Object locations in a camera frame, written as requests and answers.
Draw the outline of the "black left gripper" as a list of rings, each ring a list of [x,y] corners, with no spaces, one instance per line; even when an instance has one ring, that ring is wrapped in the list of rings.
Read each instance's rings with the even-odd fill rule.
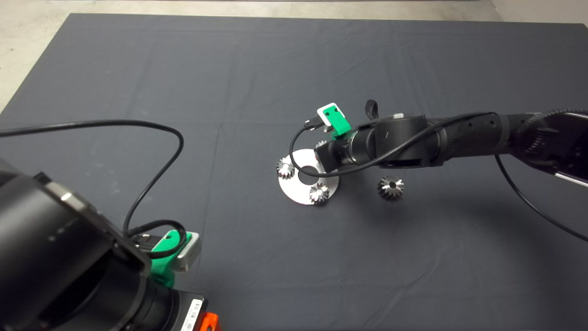
[[[221,331],[219,316],[207,313],[208,300],[202,295],[178,295],[172,318],[173,331]]]

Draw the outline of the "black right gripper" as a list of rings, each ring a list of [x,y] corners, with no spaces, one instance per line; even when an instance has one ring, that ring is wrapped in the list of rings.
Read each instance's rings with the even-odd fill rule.
[[[353,138],[321,141],[318,144],[319,161],[325,172],[338,171],[342,167],[356,166],[358,163],[351,150]]]

